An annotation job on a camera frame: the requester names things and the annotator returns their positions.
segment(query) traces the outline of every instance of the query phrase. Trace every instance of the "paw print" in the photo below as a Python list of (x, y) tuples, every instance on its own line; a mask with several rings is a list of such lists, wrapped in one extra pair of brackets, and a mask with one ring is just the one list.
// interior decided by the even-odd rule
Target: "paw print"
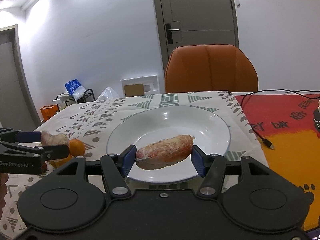
[[(312, 204), (314, 199), (315, 199), (315, 195), (311, 191), (308, 191), (309, 190), (309, 186), (307, 184), (305, 184), (305, 185), (303, 185), (303, 187), (299, 186), (299, 188), (301, 188), (303, 192), (305, 192), (305, 190), (307, 191), (306, 192), (306, 196), (310, 200), (310, 204)], [(311, 188), (311, 190), (315, 190), (316, 186), (311, 184), (310, 188)]]

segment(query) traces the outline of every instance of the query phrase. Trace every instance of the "door frame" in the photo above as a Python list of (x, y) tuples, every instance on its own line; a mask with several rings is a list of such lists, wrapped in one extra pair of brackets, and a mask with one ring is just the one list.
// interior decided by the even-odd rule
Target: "door frame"
[(20, 53), (20, 43), (19, 43), (19, 35), (18, 35), (18, 24), (0, 28), (0, 34), (8, 33), (11, 37), (11, 43), (12, 43), (12, 50), (13, 50), (13, 58), (14, 63), (18, 75), (19, 85), (21, 88), (21, 92), (23, 95), (23, 98), (26, 102), (27, 109), (31, 115), (31, 119), (33, 120), (36, 128), (41, 125), (41, 120), (39, 118), (38, 112), (36, 110), (36, 107), (33, 103), (30, 90), (27, 84), (27, 79), (24, 73), (23, 65), (22, 65), (22, 59), (21, 59), (21, 53)]
[[(239, 48), (239, 36), (238, 36), (238, 24), (237, 24), (235, 0), (231, 0), (230, 2), (232, 4), (232, 15), (233, 15), (236, 47)], [(158, 36), (159, 36), (159, 42), (160, 42), (162, 64), (163, 64), (163, 70), (165, 74), (170, 55), (168, 55), (167, 35), (165, 31), (165, 22), (162, 14), (161, 0), (153, 0), (153, 4), (156, 12), (156, 21), (158, 26)]]

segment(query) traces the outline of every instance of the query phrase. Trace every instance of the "tablecloth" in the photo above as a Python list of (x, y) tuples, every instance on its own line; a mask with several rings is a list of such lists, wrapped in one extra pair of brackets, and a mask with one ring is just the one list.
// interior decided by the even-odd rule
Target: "tablecloth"
[[(48, 130), (51, 134), (65, 133), (70, 139), (78, 138), (85, 144), (86, 160), (99, 160), (100, 157), (105, 155), (107, 141), (111, 132), (121, 122), (149, 109), (170, 106), (198, 107), (217, 114), (227, 123), (231, 133), (231, 143), (226, 157), (229, 160), (239, 160), (241, 156), (248, 155), (264, 165), (268, 165), (260, 143), (238, 101), (233, 95), (229, 95), (227, 91), (156, 94), (71, 105), (49, 119), (37, 130)], [(0, 220), (0, 231), (5, 237), (12, 239), (26, 230), (26, 226), (17, 211), (18, 198), (24, 190), (52, 170), (53, 167), (48, 165), (48, 171), (41, 175), (9, 175), (9, 181), (7, 182), (8, 193), (5, 196), (7, 204)], [(98, 178), (92, 178), (89, 181), (104, 190)], [(128, 179), (126, 182), (129, 187), (135, 188), (182, 188), (194, 186), (191, 185), (192, 182), (160, 186), (139, 184)], [(229, 176), (225, 179), (224, 190), (236, 183), (236, 176)]]

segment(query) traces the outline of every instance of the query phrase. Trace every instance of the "orange chair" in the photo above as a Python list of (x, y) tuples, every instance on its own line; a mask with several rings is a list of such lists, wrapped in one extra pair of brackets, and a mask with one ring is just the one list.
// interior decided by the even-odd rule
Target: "orange chair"
[(177, 47), (165, 72), (166, 93), (258, 90), (257, 73), (241, 50), (233, 45)]

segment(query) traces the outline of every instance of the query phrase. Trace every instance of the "light switch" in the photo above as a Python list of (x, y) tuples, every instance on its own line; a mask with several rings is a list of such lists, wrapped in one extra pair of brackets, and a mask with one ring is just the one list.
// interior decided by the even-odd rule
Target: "light switch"
[(236, 6), (240, 6), (240, 0), (236, 0)]

